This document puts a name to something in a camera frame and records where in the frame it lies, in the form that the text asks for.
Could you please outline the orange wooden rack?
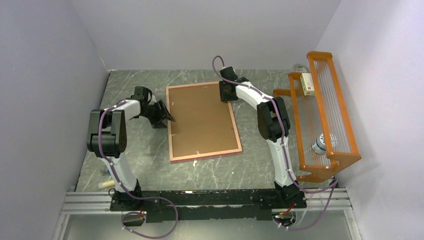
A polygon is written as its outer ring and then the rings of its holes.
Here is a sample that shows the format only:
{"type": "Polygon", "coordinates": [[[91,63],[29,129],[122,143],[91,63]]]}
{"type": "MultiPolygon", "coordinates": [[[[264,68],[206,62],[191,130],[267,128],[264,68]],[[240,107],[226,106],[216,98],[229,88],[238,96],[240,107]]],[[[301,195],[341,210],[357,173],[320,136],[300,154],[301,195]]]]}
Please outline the orange wooden rack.
{"type": "Polygon", "coordinates": [[[301,73],[288,75],[289,88],[276,88],[273,95],[289,96],[295,127],[298,164],[294,168],[299,182],[321,183],[359,161],[362,156],[356,143],[341,85],[330,52],[307,53],[315,95],[305,96],[301,73]],[[312,143],[324,135],[325,155],[316,154],[312,143]],[[331,145],[330,134],[337,144],[331,145]]]}

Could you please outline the small white red box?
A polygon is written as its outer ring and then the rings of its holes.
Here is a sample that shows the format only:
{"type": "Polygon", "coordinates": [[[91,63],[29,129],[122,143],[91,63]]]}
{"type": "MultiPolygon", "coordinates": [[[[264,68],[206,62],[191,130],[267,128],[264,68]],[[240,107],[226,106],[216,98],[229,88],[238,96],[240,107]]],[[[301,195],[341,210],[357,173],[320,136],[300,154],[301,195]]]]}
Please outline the small white red box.
{"type": "Polygon", "coordinates": [[[301,73],[300,82],[305,96],[314,96],[315,88],[312,74],[309,72],[301,73]]]}

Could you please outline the white round wall object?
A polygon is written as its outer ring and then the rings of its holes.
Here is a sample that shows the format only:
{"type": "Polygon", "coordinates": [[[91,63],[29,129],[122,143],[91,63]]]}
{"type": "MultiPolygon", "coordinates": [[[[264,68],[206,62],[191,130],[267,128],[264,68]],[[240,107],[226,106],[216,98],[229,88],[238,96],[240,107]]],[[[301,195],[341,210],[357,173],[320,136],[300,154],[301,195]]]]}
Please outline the white round wall object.
{"type": "Polygon", "coordinates": [[[298,72],[298,73],[307,73],[309,70],[308,70],[308,68],[307,67],[305,67],[304,65],[302,65],[302,64],[295,64],[294,66],[293,66],[293,71],[294,72],[298,72]]]}

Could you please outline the yellow orange marker tube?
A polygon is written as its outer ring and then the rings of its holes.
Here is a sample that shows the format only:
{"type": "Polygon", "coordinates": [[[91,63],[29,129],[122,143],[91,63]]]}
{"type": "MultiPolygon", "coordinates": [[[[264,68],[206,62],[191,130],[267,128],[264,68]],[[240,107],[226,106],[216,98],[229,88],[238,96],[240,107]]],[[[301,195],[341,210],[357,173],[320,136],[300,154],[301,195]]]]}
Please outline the yellow orange marker tube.
{"type": "Polygon", "coordinates": [[[100,182],[97,186],[99,189],[110,188],[115,186],[115,182],[113,180],[104,181],[104,182],[100,182]]]}

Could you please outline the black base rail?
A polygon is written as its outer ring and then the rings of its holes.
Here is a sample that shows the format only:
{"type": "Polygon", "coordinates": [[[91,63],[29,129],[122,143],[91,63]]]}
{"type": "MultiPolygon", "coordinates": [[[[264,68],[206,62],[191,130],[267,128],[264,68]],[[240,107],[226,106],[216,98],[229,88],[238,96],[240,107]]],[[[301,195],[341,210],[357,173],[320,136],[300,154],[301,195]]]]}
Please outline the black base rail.
{"type": "Polygon", "coordinates": [[[220,190],[138,191],[111,194],[112,212],[143,212],[147,223],[187,220],[254,218],[268,221],[278,212],[305,209],[305,193],[283,193],[275,188],[220,190]]]}

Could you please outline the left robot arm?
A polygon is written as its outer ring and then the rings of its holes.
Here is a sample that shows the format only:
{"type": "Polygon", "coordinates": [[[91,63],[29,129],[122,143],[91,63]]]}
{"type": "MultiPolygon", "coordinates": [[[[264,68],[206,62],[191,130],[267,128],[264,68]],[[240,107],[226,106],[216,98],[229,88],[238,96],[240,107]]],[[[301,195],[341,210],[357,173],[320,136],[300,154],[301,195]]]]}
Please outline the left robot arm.
{"type": "Polygon", "coordinates": [[[130,210],[142,206],[143,196],[125,154],[127,122],[140,117],[146,118],[153,129],[165,129],[165,121],[174,121],[163,100],[157,100],[149,88],[137,86],[130,97],[108,108],[90,111],[86,138],[88,151],[106,165],[114,180],[116,195],[123,198],[130,210]]]}

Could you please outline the white blue can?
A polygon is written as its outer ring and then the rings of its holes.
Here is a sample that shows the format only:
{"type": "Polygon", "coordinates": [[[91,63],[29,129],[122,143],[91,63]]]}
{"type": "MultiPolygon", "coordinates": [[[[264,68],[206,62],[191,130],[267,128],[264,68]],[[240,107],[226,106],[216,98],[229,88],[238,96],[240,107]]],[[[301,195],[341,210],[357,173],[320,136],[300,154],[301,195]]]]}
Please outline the white blue can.
{"type": "MultiPolygon", "coordinates": [[[[335,147],[337,145],[337,138],[332,133],[330,134],[330,142],[332,147],[335,147]]],[[[311,148],[318,155],[327,154],[326,142],[323,133],[315,139],[315,141],[311,145],[311,148]]]]}

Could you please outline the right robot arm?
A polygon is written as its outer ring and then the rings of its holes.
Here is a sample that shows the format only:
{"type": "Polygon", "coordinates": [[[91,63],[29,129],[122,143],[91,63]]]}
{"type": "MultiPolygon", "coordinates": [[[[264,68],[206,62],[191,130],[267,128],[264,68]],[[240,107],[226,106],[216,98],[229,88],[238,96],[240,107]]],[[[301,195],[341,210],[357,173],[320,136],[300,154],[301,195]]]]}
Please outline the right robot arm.
{"type": "Polygon", "coordinates": [[[233,67],[224,67],[218,73],[219,94],[222,102],[243,100],[256,110],[257,127],[267,142],[274,166],[275,202],[286,208],[305,205],[305,194],[297,184],[288,148],[291,127],[286,104],[281,97],[272,97],[258,90],[245,77],[238,77],[233,67]]]}

